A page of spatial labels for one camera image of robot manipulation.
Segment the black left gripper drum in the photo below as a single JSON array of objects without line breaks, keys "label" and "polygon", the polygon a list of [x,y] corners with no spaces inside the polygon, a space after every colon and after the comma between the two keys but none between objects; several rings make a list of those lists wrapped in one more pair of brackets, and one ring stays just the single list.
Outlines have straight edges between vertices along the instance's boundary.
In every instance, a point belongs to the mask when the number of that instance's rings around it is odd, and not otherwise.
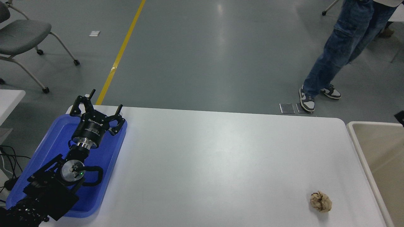
[{"label": "black left gripper drum", "polygon": [[92,142],[91,148],[98,148],[109,123],[106,121],[107,115],[102,113],[84,113],[79,125],[72,135],[72,140],[78,143],[81,139],[86,139]]}]

